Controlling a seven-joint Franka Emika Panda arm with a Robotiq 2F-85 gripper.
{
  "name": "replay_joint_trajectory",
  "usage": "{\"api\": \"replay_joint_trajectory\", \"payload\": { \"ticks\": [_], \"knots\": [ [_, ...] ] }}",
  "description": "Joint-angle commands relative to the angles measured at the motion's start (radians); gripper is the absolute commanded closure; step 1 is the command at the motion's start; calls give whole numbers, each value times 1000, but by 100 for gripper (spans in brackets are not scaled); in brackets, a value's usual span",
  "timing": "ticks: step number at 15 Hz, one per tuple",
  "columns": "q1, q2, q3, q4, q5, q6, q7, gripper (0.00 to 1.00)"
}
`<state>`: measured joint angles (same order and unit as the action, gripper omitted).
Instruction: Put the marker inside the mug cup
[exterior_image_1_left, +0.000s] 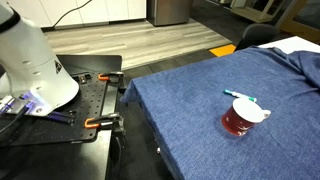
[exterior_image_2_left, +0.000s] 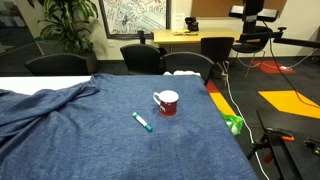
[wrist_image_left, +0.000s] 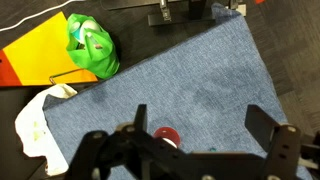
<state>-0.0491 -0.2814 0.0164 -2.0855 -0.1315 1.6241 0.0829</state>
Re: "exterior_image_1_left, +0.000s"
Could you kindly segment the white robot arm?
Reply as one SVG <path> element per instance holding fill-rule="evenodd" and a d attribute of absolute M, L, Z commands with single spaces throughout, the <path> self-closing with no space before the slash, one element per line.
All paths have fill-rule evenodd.
<path fill-rule="evenodd" d="M 2 98 L 14 102 L 8 110 L 17 114 L 46 116 L 71 101 L 79 91 L 40 27 L 18 14 L 4 0 L 0 3 L 0 64 Z"/>

